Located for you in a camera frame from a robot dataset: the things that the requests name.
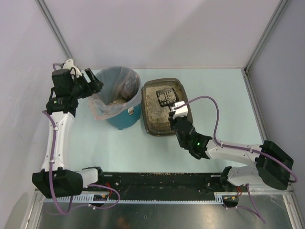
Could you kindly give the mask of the brown litter box tray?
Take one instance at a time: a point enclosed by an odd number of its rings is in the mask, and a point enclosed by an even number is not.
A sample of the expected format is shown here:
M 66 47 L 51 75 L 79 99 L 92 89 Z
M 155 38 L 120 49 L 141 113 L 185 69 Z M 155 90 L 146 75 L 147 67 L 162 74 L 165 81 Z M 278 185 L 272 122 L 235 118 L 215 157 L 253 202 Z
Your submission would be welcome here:
M 151 80 L 142 87 L 142 114 L 145 130 L 153 136 L 174 135 L 168 120 L 171 107 L 188 98 L 176 78 Z

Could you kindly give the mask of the black litter scoop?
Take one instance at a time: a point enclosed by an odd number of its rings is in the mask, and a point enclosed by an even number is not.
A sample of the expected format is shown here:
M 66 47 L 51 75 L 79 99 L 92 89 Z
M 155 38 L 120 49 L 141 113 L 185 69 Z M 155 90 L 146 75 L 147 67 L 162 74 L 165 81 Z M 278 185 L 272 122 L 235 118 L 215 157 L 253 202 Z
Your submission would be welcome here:
M 174 88 L 166 88 L 156 91 L 156 96 L 160 107 L 168 107 L 169 109 L 179 101 L 179 97 Z

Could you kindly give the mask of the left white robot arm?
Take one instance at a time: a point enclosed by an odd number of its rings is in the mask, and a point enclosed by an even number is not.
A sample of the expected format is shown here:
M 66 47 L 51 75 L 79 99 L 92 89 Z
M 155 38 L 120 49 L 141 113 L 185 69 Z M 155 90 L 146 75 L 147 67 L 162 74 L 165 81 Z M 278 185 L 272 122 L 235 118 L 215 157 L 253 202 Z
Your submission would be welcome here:
M 79 77 L 75 67 L 52 72 L 53 87 L 43 114 L 49 120 L 47 151 L 40 172 L 32 174 L 32 182 L 46 198 L 77 196 L 102 177 L 100 167 L 72 171 L 68 162 L 71 127 L 76 116 L 78 100 L 101 91 L 103 83 L 91 69 Z

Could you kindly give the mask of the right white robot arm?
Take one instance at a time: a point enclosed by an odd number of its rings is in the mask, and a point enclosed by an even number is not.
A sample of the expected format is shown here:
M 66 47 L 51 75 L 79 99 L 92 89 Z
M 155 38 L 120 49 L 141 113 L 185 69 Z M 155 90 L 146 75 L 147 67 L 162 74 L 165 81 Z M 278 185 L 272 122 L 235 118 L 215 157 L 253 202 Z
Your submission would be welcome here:
M 196 132 L 186 116 L 169 113 L 171 129 L 179 146 L 194 158 L 224 159 L 241 163 L 241 167 L 227 166 L 220 183 L 227 191 L 246 184 L 265 184 L 277 190 L 287 190 L 293 159 L 272 141 L 262 145 L 217 143 L 211 136 Z

